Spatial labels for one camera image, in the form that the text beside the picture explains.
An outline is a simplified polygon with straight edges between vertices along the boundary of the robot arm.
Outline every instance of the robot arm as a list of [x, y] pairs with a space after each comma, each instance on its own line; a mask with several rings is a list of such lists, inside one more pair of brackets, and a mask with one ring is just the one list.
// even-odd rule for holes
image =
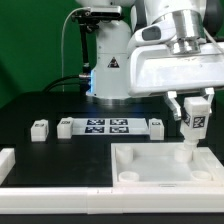
[[162, 43], [172, 54], [199, 53], [199, 45], [206, 43], [203, 26], [211, 34], [218, 32], [223, 10], [219, 0], [148, 0], [136, 1], [131, 17], [135, 34], [128, 55], [137, 47]]

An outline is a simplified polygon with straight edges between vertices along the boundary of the small white cube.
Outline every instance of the small white cube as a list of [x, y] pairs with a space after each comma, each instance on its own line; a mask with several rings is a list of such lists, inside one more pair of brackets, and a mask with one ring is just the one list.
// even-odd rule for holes
[[210, 113], [211, 103], [203, 97], [187, 97], [184, 101], [184, 108], [190, 116], [205, 115]]
[[63, 118], [57, 126], [58, 139], [71, 139], [74, 119]]
[[151, 140], [164, 140], [164, 125], [162, 120], [150, 119], [149, 120], [149, 133]]
[[32, 142], [45, 142], [49, 133], [49, 124], [47, 120], [35, 121], [31, 128]]

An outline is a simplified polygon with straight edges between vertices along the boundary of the black cable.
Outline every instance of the black cable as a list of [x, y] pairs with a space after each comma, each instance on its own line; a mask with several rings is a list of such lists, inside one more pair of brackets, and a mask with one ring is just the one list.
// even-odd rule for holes
[[83, 60], [83, 73], [89, 73], [91, 71], [89, 65], [89, 54], [88, 54], [88, 46], [87, 46], [87, 39], [86, 39], [86, 28], [85, 24], [80, 24], [80, 34], [81, 34], [81, 43], [82, 43], [82, 60]]
[[47, 90], [49, 88], [51, 88], [52, 86], [54, 86], [55, 84], [59, 83], [59, 82], [63, 82], [65, 80], [68, 80], [68, 79], [79, 79], [79, 77], [77, 75], [71, 75], [71, 76], [66, 76], [66, 77], [63, 77], [63, 78], [60, 78], [60, 79], [56, 79], [55, 81], [51, 82], [49, 85], [47, 85], [44, 89], [43, 89], [43, 92], [47, 92]]
[[48, 89], [46, 89], [44, 92], [50, 92], [53, 88], [58, 87], [58, 86], [69, 86], [69, 85], [80, 85], [79, 83], [58, 83], [54, 84]]

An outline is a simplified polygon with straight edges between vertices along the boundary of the warning label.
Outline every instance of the warning label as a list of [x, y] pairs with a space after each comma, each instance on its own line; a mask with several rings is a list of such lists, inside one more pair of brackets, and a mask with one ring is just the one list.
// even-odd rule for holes
[[108, 65], [108, 68], [120, 68], [115, 57], [112, 58], [110, 64]]

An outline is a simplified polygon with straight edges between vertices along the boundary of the black table surface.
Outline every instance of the black table surface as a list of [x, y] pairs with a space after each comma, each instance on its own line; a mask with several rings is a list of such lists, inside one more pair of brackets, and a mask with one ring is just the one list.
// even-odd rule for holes
[[[213, 103], [206, 140], [220, 161], [224, 159], [224, 106]], [[149, 143], [149, 136], [72, 136], [57, 139], [61, 118], [158, 118], [165, 126], [165, 142], [183, 141], [180, 122], [162, 97], [147, 98], [126, 106], [103, 106], [88, 102], [78, 93], [26, 93], [0, 110], [0, 150], [15, 148], [16, 165], [1, 188], [13, 187], [112, 187], [111, 143]], [[49, 121], [45, 143], [32, 143], [30, 128], [35, 120]], [[47, 223], [224, 223], [224, 214], [129, 214], [129, 215], [66, 215], [66, 216], [1, 216], [14, 223], [17, 218], [28, 223], [43, 218]]]

